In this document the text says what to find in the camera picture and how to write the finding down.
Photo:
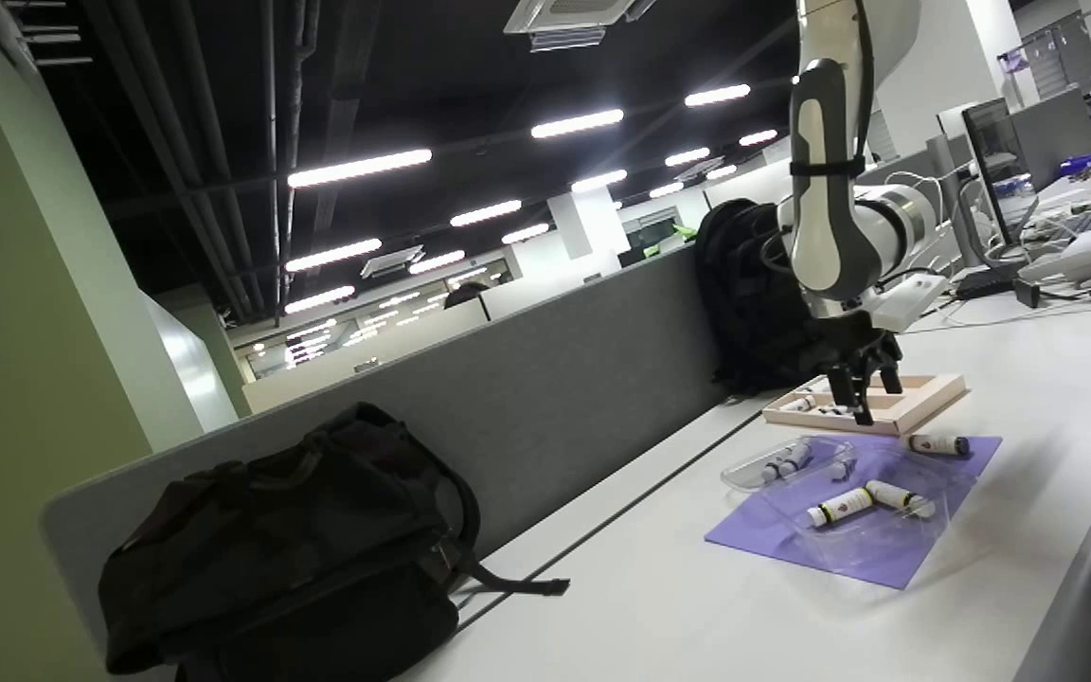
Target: purple mat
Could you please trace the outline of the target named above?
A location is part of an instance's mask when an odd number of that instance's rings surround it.
[[[834,485],[829,462],[839,441],[852,444],[857,470],[847,481]],[[999,441],[968,444],[968,460],[927,460],[903,455],[897,441],[883,437],[816,437],[811,441],[811,468],[800,476],[754,493],[733,507],[733,516],[708,531],[704,541],[903,593],[973,481],[999,450]],[[921,522],[872,507],[829,531],[811,531],[808,507],[874,476],[935,500],[938,516]]]

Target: ceiling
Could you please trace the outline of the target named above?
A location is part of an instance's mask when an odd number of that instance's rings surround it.
[[[661,154],[784,129],[791,5],[657,0],[599,48],[532,56],[507,37],[516,0],[73,0],[27,23],[76,23],[90,63],[41,70],[113,230],[148,291],[204,283],[237,322],[358,283],[358,262],[285,278],[278,262],[379,236],[386,250],[483,254],[545,196],[626,167],[638,202]],[[708,84],[748,100],[684,110]],[[545,119],[619,105],[617,129],[528,140]],[[420,169],[287,193],[295,167],[430,147]],[[450,230],[460,210],[517,196],[516,220]]]

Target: black backpack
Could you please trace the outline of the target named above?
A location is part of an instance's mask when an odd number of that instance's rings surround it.
[[[698,287],[719,348],[719,387],[762,393],[813,375],[800,365],[813,348],[813,316],[791,278],[775,210],[728,202],[701,220]]]
[[[166,485],[97,585],[113,673],[180,662],[190,682],[379,682],[459,630],[475,500],[374,406],[300,449]]]

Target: wooden board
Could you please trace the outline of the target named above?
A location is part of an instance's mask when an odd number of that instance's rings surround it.
[[[867,403],[874,425],[857,425],[852,413],[834,403],[829,384],[811,379],[763,406],[763,422],[816,432],[907,437],[960,393],[960,375],[900,375],[900,393],[885,393],[880,384],[872,387]]]

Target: robotic arm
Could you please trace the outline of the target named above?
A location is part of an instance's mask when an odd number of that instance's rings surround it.
[[[787,254],[820,336],[804,365],[825,372],[837,406],[847,406],[859,425],[872,425],[874,372],[888,393],[900,393],[895,334],[948,291],[938,278],[907,278],[880,291],[903,250],[933,236],[935,211],[907,186],[852,186],[864,169],[874,81],[907,52],[917,20],[914,0],[800,0]]]

